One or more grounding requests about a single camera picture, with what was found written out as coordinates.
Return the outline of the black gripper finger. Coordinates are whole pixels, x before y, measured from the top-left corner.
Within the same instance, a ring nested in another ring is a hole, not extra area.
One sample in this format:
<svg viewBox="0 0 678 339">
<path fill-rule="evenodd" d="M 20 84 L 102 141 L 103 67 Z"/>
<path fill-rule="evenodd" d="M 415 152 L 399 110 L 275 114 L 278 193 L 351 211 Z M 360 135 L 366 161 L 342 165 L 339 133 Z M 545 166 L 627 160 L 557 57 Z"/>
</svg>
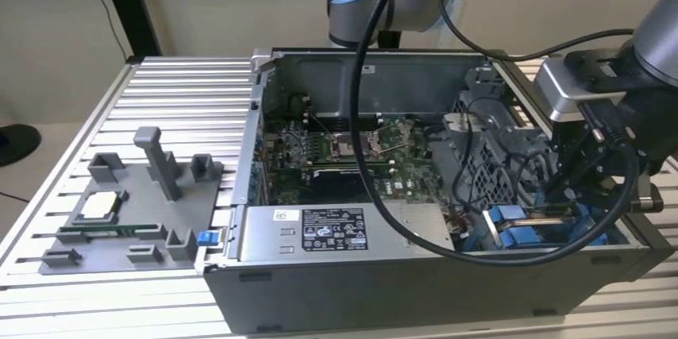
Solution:
<svg viewBox="0 0 678 339">
<path fill-rule="evenodd" d="M 557 153 L 557 170 L 545 186 L 547 202 L 567 199 L 566 189 L 575 189 L 579 180 L 591 167 L 598 144 L 594 142 L 587 122 L 557 122 L 553 126 L 553 149 Z"/>
<path fill-rule="evenodd" d="M 578 201 L 587 206 L 609 210 L 621 196 L 622 183 L 611 178 L 575 189 Z M 662 211 L 662 196 L 649 178 L 639 178 L 629 200 L 629 211 Z"/>
</svg>

